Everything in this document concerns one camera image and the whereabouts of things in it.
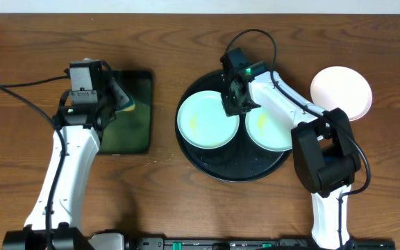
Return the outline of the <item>mint green plate with stain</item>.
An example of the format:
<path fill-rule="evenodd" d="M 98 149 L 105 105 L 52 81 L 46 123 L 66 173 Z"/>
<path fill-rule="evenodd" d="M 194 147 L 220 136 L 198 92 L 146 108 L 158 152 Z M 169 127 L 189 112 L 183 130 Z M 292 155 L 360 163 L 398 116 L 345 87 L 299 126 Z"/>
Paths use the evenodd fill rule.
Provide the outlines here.
<path fill-rule="evenodd" d="M 216 149 L 236 135 L 240 118 L 227 116 L 221 94 L 204 90 L 190 95 L 178 109 L 177 129 L 183 139 L 200 149 Z"/>

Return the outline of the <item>white round plate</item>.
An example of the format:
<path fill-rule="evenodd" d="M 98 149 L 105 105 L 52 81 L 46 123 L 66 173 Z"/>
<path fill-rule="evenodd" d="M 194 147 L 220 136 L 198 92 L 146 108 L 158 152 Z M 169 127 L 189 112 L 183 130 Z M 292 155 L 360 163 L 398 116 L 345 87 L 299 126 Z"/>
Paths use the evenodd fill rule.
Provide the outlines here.
<path fill-rule="evenodd" d="M 372 106 L 372 89 L 360 73 L 343 67 L 327 67 L 310 85 L 312 102 L 326 110 L 342 109 L 350 121 L 365 116 Z"/>

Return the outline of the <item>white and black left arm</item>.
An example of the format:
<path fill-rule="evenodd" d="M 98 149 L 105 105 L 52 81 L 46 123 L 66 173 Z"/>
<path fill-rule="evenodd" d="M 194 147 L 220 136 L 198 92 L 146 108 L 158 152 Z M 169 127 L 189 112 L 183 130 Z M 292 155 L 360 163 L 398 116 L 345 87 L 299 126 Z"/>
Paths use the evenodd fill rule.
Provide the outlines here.
<path fill-rule="evenodd" d="M 3 249 L 92 249 L 81 232 L 85 188 L 103 131 L 115 119 L 114 78 L 104 60 L 71 62 L 72 87 L 53 117 L 25 99 L 53 128 L 53 149 L 36 204 L 20 231 L 8 231 Z"/>

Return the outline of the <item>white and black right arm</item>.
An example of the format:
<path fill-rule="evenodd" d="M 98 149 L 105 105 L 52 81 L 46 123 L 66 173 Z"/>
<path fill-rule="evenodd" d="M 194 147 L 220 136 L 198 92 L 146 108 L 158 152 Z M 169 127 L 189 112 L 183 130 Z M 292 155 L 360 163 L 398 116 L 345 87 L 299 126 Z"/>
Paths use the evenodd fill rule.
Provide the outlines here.
<path fill-rule="evenodd" d="M 228 116 L 266 108 L 290 127 L 294 169 L 312 195 L 312 238 L 321 249 L 346 249 L 347 199 L 355 173 L 367 165 L 347 114 L 327 110 L 293 90 L 265 62 L 226 62 L 222 102 Z"/>

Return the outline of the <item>green and yellow sponge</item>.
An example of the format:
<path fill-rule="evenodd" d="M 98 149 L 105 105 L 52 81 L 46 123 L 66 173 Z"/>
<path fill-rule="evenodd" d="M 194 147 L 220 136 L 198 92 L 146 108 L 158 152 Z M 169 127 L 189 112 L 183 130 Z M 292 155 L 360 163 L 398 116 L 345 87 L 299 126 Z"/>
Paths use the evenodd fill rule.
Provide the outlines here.
<path fill-rule="evenodd" d="M 135 109 L 135 102 L 122 83 L 112 78 L 110 88 L 115 96 L 116 111 L 128 112 Z"/>

